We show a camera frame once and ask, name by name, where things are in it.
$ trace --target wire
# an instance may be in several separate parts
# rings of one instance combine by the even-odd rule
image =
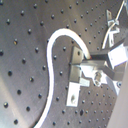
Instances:
[[[47,102],[44,108],[44,111],[38,121],[38,123],[34,126],[34,128],[40,128],[45,121],[47,114],[50,110],[50,106],[52,103],[52,98],[53,98],[53,92],[54,92],[54,71],[53,71],[53,63],[52,63],[52,47],[55,43],[55,40],[60,37],[60,36],[69,36],[73,40],[76,41],[76,43],[80,46],[82,49],[84,56],[86,59],[90,59],[91,56],[89,54],[89,51],[83,42],[83,40],[72,30],[69,29],[59,29],[55,31],[52,36],[50,37],[48,46],[47,46],[47,65],[48,65],[48,73],[49,73],[49,92],[48,92],[48,97],[47,97]]]
[[[122,8],[123,8],[124,3],[125,3],[125,2],[124,2],[124,0],[123,0],[123,2],[122,2],[122,4],[121,4],[121,7],[120,7],[120,9],[119,9],[119,11],[118,11],[118,13],[117,13],[117,16],[116,16],[116,19],[115,19],[114,23],[108,28],[108,31],[106,32],[106,35],[105,35],[104,41],[103,41],[103,45],[102,45],[102,49],[105,49],[109,32],[110,32],[111,29],[115,26],[116,21],[119,19],[119,16],[120,16],[120,13],[121,13],[121,11],[122,11]]]
[[[123,2],[122,2],[122,4],[121,4],[121,7],[120,7],[120,9],[119,9],[119,11],[118,11],[118,14],[117,14],[115,20],[118,20],[118,19],[119,19],[119,16],[120,16],[120,13],[121,13],[121,11],[122,11],[122,9],[123,9],[124,3],[125,3],[125,2],[124,2],[124,0],[123,0]]]

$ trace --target metal plate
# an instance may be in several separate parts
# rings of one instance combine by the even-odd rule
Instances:
[[[48,94],[46,47],[51,34],[67,27],[81,36],[90,52],[100,50],[107,30],[106,10],[115,17],[120,5],[116,0],[4,0],[0,4],[1,128],[32,127],[41,116]],[[125,37],[126,15],[123,9],[115,42]],[[89,88],[81,87],[78,107],[66,107],[72,46],[77,46],[72,39],[61,37],[53,47],[55,89],[42,128],[106,127],[116,101],[107,85],[97,88],[91,81]]]

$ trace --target bolt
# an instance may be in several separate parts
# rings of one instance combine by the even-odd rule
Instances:
[[[76,103],[76,97],[75,97],[75,95],[72,95],[72,97],[71,97],[71,102],[72,102],[73,104]]]

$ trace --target metal bracket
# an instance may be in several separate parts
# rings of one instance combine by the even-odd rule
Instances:
[[[82,71],[80,64],[84,59],[83,52],[77,47],[73,47],[73,54],[71,60],[71,70],[69,78],[69,89],[67,96],[67,106],[77,107],[79,99],[80,86],[89,87],[90,81],[82,78]]]
[[[107,10],[107,21],[108,21],[108,27],[110,27],[114,22],[115,20],[112,20],[112,13]],[[114,34],[117,34],[120,32],[120,29],[118,27],[116,27],[116,29],[112,29],[110,32],[109,32],[109,47],[112,47],[114,46]]]

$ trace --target perforated surface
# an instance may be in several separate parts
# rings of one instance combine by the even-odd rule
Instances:
[[[116,17],[120,5],[120,0],[0,0],[1,128],[33,127],[41,116],[49,86],[46,47],[51,34],[67,27],[78,33],[90,52],[100,51],[107,30],[106,9]],[[126,36],[127,27],[123,8],[115,42]],[[81,87],[78,107],[66,107],[74,45],[69,37],[60,37],[53,47],[55,89],[42,128],[107,127],[116,101],[107,85],[98,88],[91,81],[89,88]]]

